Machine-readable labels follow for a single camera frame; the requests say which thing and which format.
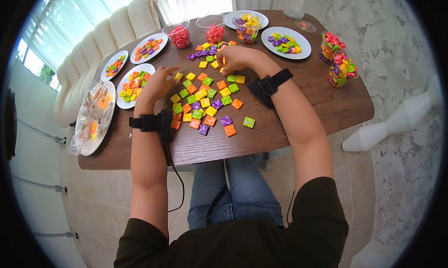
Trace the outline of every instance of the blue jeans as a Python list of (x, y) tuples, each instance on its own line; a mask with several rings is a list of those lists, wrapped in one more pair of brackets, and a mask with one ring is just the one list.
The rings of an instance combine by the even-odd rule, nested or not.
[(227, 187), (224, 160), (195, 165), (188, 225), (206, 226), (206, 215), (216, 195), (227, 188), (210, 214), (212, 224), (225, 220), (259, 219), (283, 226), (281, 207), (251, 155), (225, 160), (230, 189)]

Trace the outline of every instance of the curtain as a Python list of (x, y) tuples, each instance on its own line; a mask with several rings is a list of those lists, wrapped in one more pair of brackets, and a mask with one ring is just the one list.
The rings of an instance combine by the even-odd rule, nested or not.
[(133, 0), (41, 0), (22, 39), (54, 72), (73, 47), (95, 26)]

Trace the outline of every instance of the white sofa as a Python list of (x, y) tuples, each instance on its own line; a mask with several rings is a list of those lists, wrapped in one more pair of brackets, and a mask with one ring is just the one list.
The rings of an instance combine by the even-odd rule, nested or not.
[(76, 121), (86, 92), (101, 61), (130, 42), (160, 29), (155, 0), (133, 0), (90, 31), (67, 55), (56, 75), (61, 89), (53, 117), (62, 127)]

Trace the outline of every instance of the plate of candy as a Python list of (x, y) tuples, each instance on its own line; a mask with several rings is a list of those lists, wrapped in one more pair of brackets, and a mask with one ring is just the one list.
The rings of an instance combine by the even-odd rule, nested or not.
[(131, 62), (141, 64), (154, 58), (167, 45), (168, 37), (165, 34), (153, 34), (141, 41), (132, 51)]
[(116, 74), (118, 74), (123, 65), (126, 63), (128, 56), (129, 52), (127, 50), (122, 50), (112, 56), (101, 72), (101, 80), (111, 80)]
[(116, 87), (117, 106), (123, 109), (133, 108), (138, 95), (154, 73), (154, 66), (148, 63), (137, 65), (129, 70)]
[(261, 33), (268, 50), (288, 59), (305, 59), (311, 54), (310, 42), (301, 34), (285, 27), (270, 27)]
[(269, 24), (269, 19), (267, 19), (267, 17), (264, 14), (259, 13), (258, 11), (254, 11), (254, 10), (236, 10), (236, 11), (233, 11), (233, 12), (230, 12), (230, 13), (227, 14), (227, 20), (225, 22), (225, 25), (227, 27), (230, 27), (230, 28), (236, 30), (237, 27), (233, 24), (232, 17), (235, 14), (242, 13), (242, 12), (247, 12), (247, 13), (251, 13), (251, 14), (257, 14), (258, 16), (262, 17), (263, 18), (263, 25), (260, 26), (260, 29), (263, 29), (264, 27), (266, 27)]

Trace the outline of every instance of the cable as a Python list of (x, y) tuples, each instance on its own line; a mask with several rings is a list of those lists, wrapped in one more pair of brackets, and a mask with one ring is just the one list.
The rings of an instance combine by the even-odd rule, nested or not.
[(172, 209), (172, 210), (169, 210), (169, 211), (168, 211), (168, 212), (173, 212), (173, 211), (175, 211), (175, 210), (180, 209), (180, 208), (182, 207), (182, 205), (184, 204), (184, 199), (185, 199), (185, 185), (184, 185), (184, 181), (182, 181), (181, 176), (179, 176), (179, 173), (177, 172), (176, 167), (174, 167), (174, 163), (172, 162), (172, 159), (171, 159), (171, 152), (170, 152), (170, 150), (169, 150), (169, 144), (168, 144), (168, 143), (167, 143), (167, 152), (168, 152), (168, 159), (169, 159), (170, 162), (171, 162), (172, 168), (174, 169), (174, 171), (176, 172), (177, 177), (179, 178), (179, 180), (180, 180), (181, 183), (182, 183), (182, 203), (181, 203), (181, 205), (180, 205), (179, 207), (177, 207), (177, 208), (175, 208), (175, 209)]
[[(278, 120), (278, 122), (279, 122), (281, 128), (283, 129), (283, 132), (286, 134), (286, 131), (285, 131), (284, 128), (283, 128), (283, 124), (281, 123), (280, 117), (279, 117), (279, 115), (277, 114), (276, 109), (275, 109), (275, 108), (272, 108), (272, 111), (274, 112), (274, 114), (275, 114), (275, 116), (276, 116), (276, 118), (277, 118), (277, 120)], [(293, 198), (294, 198), (294, 191), (293, 191), (293, 195), (291, 196), (291, 202), (289, 202), (288, 211), (287, 211), (287, 213), (286, 213), (286, 222), (288, 223), (288, 225), (289, 225), (289, 220), (288, 220), (288, 219), (289, 219), (289, 210), (291, 209), (291, 205), (293, 204)]]

